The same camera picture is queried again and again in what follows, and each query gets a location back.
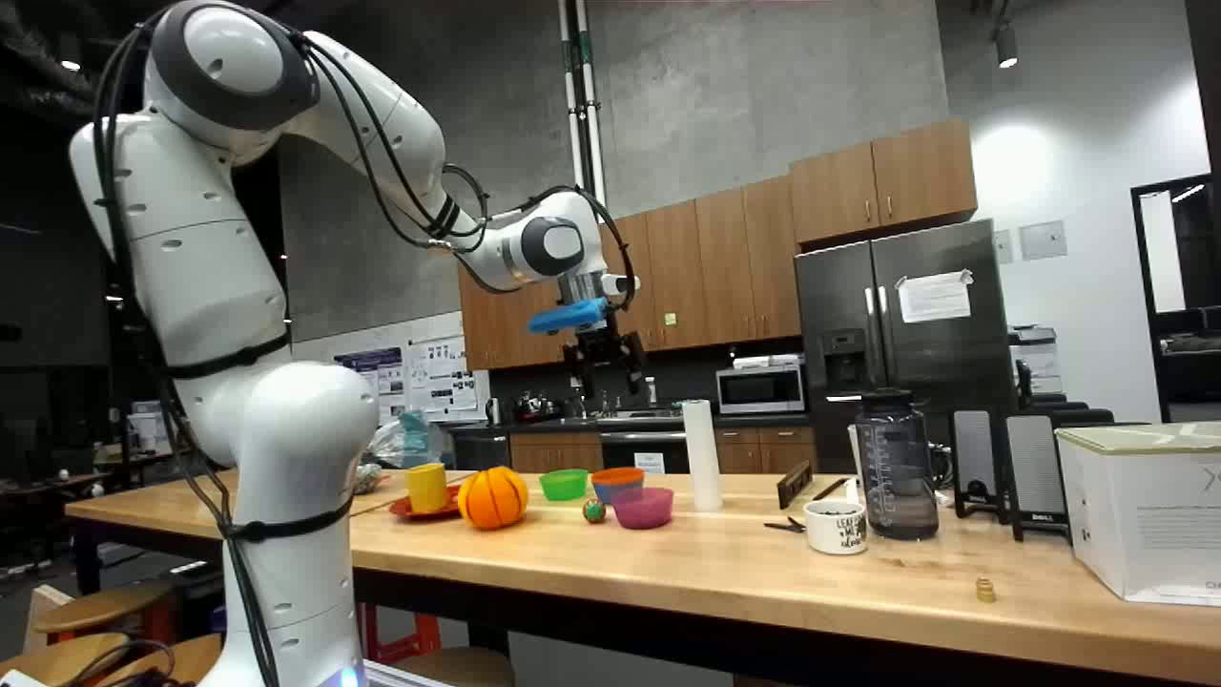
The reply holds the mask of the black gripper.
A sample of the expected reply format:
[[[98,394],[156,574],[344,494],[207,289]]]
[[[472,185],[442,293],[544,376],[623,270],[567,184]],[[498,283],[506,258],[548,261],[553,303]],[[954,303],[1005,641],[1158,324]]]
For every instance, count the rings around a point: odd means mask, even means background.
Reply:
[[[617,334],[615,324],[601,324],[601,326],[585,326],[577,334],[577,357],[578,363],[610,363],[626,352],[626,340]]]

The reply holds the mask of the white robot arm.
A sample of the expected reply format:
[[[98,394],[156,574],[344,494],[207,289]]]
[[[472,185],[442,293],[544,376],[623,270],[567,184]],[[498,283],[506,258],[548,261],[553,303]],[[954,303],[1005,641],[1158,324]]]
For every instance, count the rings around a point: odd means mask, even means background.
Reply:
[[[68,158],[115,268],[149,317],[201,457],[235,474],[216,513],[226,644],[201,687],[361,687],[351,482],[372,437],[361,372],[288,356],[287,289],[231,171],[306,136],[367,174],[488,289],[548,278],[543,333],[605,334],[632,283],[601,254],[605,208],[553,185],[470,216],[442,185],[439,123],[376,64],[235,0],[174,0],[124,38],[141,105],[103,97]]]

